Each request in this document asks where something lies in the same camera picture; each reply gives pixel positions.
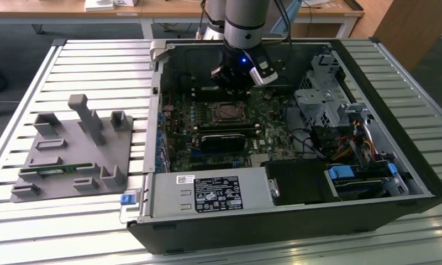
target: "blue latch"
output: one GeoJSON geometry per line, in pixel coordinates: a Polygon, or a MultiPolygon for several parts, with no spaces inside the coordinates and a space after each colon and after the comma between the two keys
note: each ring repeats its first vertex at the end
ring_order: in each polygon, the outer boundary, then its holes
{"type": "Polygon", "coordinates": [[[327,170],[331,179],[336,178],[352,178],[354,171],[350,166],[334,166],[327,170]]]}
{"type": "Polygon", "coordinates": [[[136,204],[136,195],[135,194],[123,194],[120,196],[120,204],[121,205],[136,204]]]}
{"type": "Polygon", "coordinates": [[[390,169],[391,175],[398,174],[398,169],[396,169],[395,164],[388,163],[388,169],[390,169]]]}

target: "motherboard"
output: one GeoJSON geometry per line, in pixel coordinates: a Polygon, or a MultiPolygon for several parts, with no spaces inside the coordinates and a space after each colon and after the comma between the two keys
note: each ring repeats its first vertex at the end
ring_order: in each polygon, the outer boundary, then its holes
{"type": "Polygon", "coordinates": [[[270,90],[252,89],[233,101],[200,102],[193,93],[172,93],[164,101],[171,172],[259,167],[298,157],[282,119],[284,97],[270,90]]]}

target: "gray carpet floor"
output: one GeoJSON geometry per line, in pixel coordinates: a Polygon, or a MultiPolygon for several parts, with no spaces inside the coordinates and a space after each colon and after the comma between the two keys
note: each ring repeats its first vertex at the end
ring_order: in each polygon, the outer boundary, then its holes
{"type": "MultiPolygon", "coordinates": [[[[155,38],[176,38],[188,24],[179,24],[164,32],[153,26],[155,38]]],[[[0,25],[0,69],[9,85],[0,92],[0,101],[20,101],[49,50],[52,41],[65,39],[139,39],[143,37],[136,24],[44,25],[44,34],[34,34],[30,25],[0,25]]],[[[185,37],[193,36],[192,25],[185,37]]],[[[419,63],[413,75],[442,106],[442,39],[419,63]]],[[[0,136],[12,117],[17,103],[0,104],[0,136]]]]}

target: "aluminum extrusion table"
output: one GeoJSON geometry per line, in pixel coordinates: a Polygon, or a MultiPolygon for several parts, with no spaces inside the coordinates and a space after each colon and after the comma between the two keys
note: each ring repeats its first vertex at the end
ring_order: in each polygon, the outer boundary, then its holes
{"type": "MultiPolygon", "coordinates": [[[[374,232],[223,248],[147,253],[119,221],[119,195],[13,204],[38,112],[74,119],[70,94],[85,93],[100,117],[135,117],[128,189],[141,184],[151,92],[149,40],[68,40],[46,54],[0,139],[0,264],[427,264],[442,262],[442,205],[374,232]]],[[[380,44],[343,40],[366,76],[442,179],[442,110],[380,44]]],[[[351,89],[359,99],[358,91],[351,89]]],[[[123,219],[131,219],[131,212],[123,219]]]]}

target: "power supply label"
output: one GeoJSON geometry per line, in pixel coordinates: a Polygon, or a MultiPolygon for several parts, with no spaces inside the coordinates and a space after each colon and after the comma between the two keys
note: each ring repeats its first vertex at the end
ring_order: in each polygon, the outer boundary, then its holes
{"type": "Polygon", "coordinates": [[[241,209],[237,176],[195,179],[195,210],[199,213],[241,209]]]}

